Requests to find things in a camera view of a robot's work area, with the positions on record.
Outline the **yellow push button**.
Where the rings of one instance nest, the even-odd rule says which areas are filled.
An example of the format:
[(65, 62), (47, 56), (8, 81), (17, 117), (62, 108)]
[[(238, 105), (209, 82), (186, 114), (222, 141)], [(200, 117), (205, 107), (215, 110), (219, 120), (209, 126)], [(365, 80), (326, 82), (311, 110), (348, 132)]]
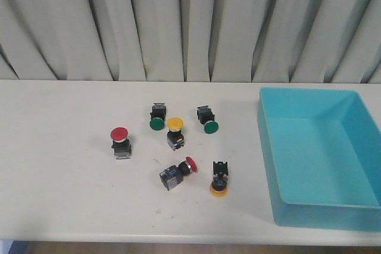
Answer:
[(167, 143), (173, 151), (176, 151), (185, 145), (185, 138), (182, 134), (183, 126), (184, 122), (179, 117), (173, 117), (167, 120)]

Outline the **red push button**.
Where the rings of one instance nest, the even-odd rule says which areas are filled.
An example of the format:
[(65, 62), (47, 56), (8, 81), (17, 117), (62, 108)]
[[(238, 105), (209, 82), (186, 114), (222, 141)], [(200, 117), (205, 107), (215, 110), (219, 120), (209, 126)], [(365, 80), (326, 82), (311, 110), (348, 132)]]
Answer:
[(186, 159), (178, 166), (172, 165), (160, 172), (160, 180), (164, 187), (170, 191), (183, 182), (184, 177), (198, 171), (197, 165), (192, 157)]
[(115, 159), (130, 159), (132, 146), (128, 138), (128, 130), (125, 127), (116, 127), (111, 131), (112, 145)]

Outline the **turquoise plastic box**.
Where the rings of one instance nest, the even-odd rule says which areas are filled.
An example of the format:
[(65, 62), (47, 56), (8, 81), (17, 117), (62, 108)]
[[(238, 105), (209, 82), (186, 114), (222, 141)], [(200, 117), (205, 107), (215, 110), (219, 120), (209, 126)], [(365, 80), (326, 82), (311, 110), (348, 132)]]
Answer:
[(380, 130), (358, 92), (263, 87), (257, 122), (277, 225), (380, 230)]

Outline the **green push button right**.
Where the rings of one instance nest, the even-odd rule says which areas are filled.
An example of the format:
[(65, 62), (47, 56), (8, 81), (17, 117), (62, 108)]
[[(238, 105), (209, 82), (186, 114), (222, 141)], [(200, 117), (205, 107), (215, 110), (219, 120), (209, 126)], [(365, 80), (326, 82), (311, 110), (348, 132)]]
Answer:
[(196, 114), (206, 134), (213, 134), (218, 131), (219, 124), (208, 105), (197, 107)]

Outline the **green push button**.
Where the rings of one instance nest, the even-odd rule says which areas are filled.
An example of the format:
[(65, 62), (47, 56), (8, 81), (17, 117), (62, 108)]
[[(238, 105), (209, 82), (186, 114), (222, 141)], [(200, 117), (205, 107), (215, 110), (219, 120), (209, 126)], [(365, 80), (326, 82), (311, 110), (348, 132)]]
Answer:
[(196, 114), (206, 134), (213, 134), (218, 131), (219, 124), (208, 105), (197, 107)]
[(155, 131), (162, 130), (165, 126), (166, 113), (167, 109), (165, 103), (153, 103), (150, 113), (150, 128)]

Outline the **green push button left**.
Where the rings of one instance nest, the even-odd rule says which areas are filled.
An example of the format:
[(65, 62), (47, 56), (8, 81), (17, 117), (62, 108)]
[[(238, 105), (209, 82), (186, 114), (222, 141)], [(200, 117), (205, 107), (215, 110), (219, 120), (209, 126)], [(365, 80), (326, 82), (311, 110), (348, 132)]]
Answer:
[(165, 126), (166, 113), (167, 109), (165, 103), (153, 103), (150, 113), (150, 128), (155, 131), (162, 130)]

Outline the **red push button lying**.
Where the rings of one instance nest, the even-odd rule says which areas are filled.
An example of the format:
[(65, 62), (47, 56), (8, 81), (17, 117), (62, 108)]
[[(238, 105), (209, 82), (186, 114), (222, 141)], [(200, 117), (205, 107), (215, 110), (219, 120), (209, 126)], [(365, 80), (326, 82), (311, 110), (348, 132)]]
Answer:
[(178, 166), (172, 165), (160, 172), (160, 180), (164, 187), (170, 191), (183, 182), (184, 177), (198, 171), (197, 165), (192, 157), (186, 159)]

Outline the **yellow push button upside-down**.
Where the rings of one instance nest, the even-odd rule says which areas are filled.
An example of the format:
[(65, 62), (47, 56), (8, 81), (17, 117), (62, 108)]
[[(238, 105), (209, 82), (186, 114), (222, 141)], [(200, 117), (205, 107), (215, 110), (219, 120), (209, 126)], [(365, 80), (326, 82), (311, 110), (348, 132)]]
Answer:
[(213, 162), (213, 177), (210, 184), (210, 192), (215, 197), (223, 197), (227, 194), (229, 180), (228, 163), (222, 161)]

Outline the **white pleated curtain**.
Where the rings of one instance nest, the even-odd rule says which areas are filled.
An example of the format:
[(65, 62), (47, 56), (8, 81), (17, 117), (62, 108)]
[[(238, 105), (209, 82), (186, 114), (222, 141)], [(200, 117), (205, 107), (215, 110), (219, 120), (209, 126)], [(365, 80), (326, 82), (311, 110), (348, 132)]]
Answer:
[(379, 83), (380, 0), (1, 0), (1, 78)]

